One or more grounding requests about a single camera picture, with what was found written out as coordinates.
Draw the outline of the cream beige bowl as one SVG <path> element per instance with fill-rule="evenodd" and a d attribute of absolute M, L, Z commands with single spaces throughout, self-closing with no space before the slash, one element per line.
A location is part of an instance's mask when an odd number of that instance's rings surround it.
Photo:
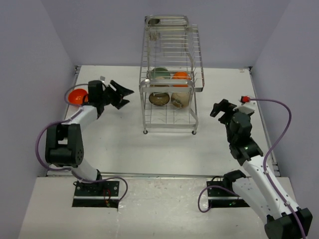
<path fill-rule="evenodd" d="M 156 77 L 153 79 L 150 87 L 169 87 L 169 84 L 167 84 L 167 80 L 167 78 L 162 76 Z"/>

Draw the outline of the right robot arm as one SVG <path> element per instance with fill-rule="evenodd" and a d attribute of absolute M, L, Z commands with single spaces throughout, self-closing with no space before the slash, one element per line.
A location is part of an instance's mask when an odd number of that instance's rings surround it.
<path fill-rule="evenodd" d="M 219 122 L 225 125 L 230 153 L 249 174 L 236 170 L 224 174 L 220 189 L 226 195 L 242 198 L 258 215 L 270 239 L 305 239 L 313 216 L 301 208 L 285 191 L 267 163 L 264 154 L 251 136 L 251 116 L 256 99 L 243 96 L 237 106 L 226 99 L 213 105 L 211 117 L 223 115 Z"/>

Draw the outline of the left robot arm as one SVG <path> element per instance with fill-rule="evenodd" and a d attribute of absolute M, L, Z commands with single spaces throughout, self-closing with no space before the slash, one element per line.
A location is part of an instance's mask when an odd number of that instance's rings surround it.
<path fill-rule="evenodd" d="M 78 110 L 63 121 L 49 124 L 46 129 L 45 161 L 54 165 L 52 171 L 69 171 L 79 182 L 86 184 L 86 190 L 93 196 L 103 192 L 101 172 L 88 163 L 84 157 L 82 131 L 100 118 L 104 109 L 112 105 L 121 109 L 130 101 L 125 97 L 134 93 L 111 80 L 105 85 L 100 80 L 88 82 L 88 91 L 77 104 Z"/>

